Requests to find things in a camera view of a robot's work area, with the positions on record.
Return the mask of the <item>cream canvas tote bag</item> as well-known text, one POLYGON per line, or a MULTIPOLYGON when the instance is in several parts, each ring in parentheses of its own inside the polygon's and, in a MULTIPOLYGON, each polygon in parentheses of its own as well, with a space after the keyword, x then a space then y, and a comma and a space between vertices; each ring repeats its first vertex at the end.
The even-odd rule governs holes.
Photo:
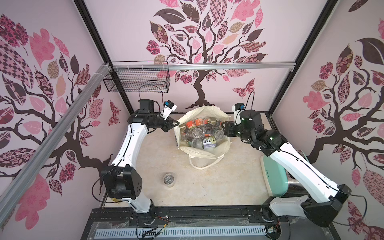
POLYGON ((219 163, 230 150, 230 138, 225 136, 223 123, 230 120, 230 116, 214 106, 199 107, 187 112, 178 122, 179 126, 174 128, 174 133, 179 150, 189 157, 190 165, 197 170, 204 170, 219 163), (197 118, 204 118, 204 137, 215 137, 217 145, 215 148, 203 149, 202 138, 194 139, 192 130, 186 128, 186 123, 197 118))

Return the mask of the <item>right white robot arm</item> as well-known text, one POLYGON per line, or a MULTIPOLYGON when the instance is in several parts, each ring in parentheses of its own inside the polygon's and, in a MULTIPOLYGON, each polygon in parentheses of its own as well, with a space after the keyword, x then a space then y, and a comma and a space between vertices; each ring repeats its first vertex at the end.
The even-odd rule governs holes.
POLYGON ((246 110, 241 103, 234 105, 232 111, 234 120, 224 123, 225 135, 238 137, 261 151, 287 170, 307 192, 301 197, 267 200, 262 208, 265 221, 270 222, 274 216, 306 217, 317 226, 328 227, 351 195, 351 189, 324 176, 277 130, 266 130, 260 113, 246 110))

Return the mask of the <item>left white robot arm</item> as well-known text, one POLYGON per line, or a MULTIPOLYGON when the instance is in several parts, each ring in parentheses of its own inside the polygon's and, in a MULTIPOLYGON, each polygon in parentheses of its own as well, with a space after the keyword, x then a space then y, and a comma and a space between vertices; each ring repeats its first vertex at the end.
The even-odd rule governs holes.
POLYGON ((140 108, 128 118, 127 133, 117 156, 100 172, 100 180, 111 199, 106 204, 128 203, 136 213, 148 214, 153 211, 154 204, 142 193, 143 179, 136 170, 140 148, 150 129, 167 133, 179 122, 170 117, 177 109, 172 101, 164 102, 158 113, 154 111, 155 101, 141 99, 139 103, 140 108))

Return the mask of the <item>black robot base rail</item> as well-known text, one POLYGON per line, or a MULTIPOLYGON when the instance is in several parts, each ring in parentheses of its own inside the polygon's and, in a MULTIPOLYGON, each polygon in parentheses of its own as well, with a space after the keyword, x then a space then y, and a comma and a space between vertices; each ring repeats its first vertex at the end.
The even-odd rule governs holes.
POLYGON ((93 209, 81 236, 94 240, 98 229, 264 226, 265 236, 209 237, 195 240, 339 240, 335 227, 322 228, 302 217, 274 217, 266 222, 261 206, 153 207, 148 214, 131 208, 93 209))

